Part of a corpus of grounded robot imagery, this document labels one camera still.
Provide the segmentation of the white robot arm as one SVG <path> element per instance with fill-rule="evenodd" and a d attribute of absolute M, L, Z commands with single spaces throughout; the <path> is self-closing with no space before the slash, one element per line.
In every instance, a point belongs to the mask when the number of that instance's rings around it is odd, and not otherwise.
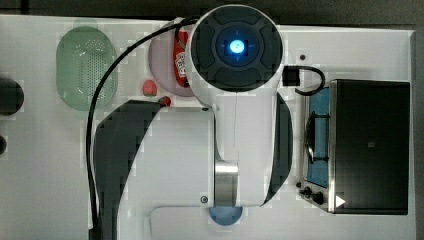
<path fill-rule="evenodd" d="M 193 26 L 186 73 L 197 99 L 213 112 L 214 204 L 263 206 L 292 166 L 291 114 L 277 88 L 284 43 L 276 24 L 245 5 L 224 5 Z"/>

